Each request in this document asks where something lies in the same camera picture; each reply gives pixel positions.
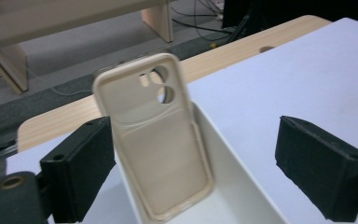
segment white surface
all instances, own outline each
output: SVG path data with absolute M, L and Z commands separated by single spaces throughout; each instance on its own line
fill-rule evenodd
M 213 190 L 199 203 L 185 204 L 182 207 L 185 211 L 169 220 L 167 224 L 287 223 L 277 211 L 275 204 L 260 190 L 238 156 L 232 154 L 211 122 L 202 116 L 198 109 L 195 109 L 195 117 L 213 170 Z M 7 172 L 28 170 L 37 174 L 40 171 L 38 161 L 66 136 L 68 134 L 9 158 Z M 135 218 L 138 223 L 144 224 L 166 223 L 157 222 L 146 214 L 140 197 L 137 197 L 133 185 L 130 184 L 130 179 L 122 177 L 125 175 L 123 166 L 117 159 L 117 166 L 106 178 L 82 223 L 134 223 Z M 123 191 L 123 187 L 128 188 L 128 194 Z
M 282 115 L 358 147 L 357 21 L 334 22 L 189 89 L 291 223 L 329 223 L 275 165 L 274 153 Z

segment gray carpet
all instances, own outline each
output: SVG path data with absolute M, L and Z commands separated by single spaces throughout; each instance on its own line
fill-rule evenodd
M 211 34 L 206 35 L 205 37 L 220 38 L 222 36 L 225 35 Z M 221 46 L 225 43 L 225 39 L 216 41 L 216 43 L 218 46 Z M 176 55 L 179 60 L 184 60 L 210 49 L 212 48 L 205 42 L 205 40 L 196 38 L 171 47 L 167 49 L 167 51 Z M 27 119 L 91 95 L 92 81 L 93 75 L 90 74 L 65 82 L 54 88 L 57 91 L 66 93 L 81 91 L 79 94 L 63 96 L 52 89 L 46 89 L 0 105 L 0 143 L 16 139 L 17 130 Z

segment white table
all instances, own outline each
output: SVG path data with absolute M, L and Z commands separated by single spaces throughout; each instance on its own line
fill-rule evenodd
M 274 152 L 281 115 L 308 120 L 358 147 L 357 21 L 334 22 L 188 88 L 291 223 L 331 223 L 275 165 Z M 38 159 L 63 138 L 9 158 L 8 172 L 37 172 Z M 134 222 L 115 168 L 110 177 L 84 223 Z

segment floor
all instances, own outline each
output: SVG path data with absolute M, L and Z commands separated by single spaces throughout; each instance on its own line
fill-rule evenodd
M 205 6 L 206 1 L 173 1 L 172 18 L 194 25 L 194 17 L 174 11 L 188 15 L 213 15 Z M 196 19 L 198 26 L 220 29 L 221 21 L 215 16 L 198 16 Z M 173 32 L 173 42 L 164 42 L 142 22 L 141 13 L 135 12 L 22 42 L 21 46 L 27 55 L 29 90 L 17 95 L 0 78 L 0 105 L 83 77 L 107 65 L 126 61 L 154 49 L 176 46 L 210 33 L 203 30 L 197 32 L 194 28 L 175 22 Z

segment camera cutout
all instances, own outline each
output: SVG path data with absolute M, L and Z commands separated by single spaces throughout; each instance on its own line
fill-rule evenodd
M 139 81 L 141 82 L 141 85 L 142 85 L 143 87 L 148 87 L 148 86 L 150 85 L 149 79 L 148 79 L 148 77 L 147 77 L 146 74 L 141 74 L 141 75 L 139 76 Z
M 173 100 L 173 88 L 171 87 L 161 87 L 158 90 L 157 99 L 161 104 L 167 105 Z

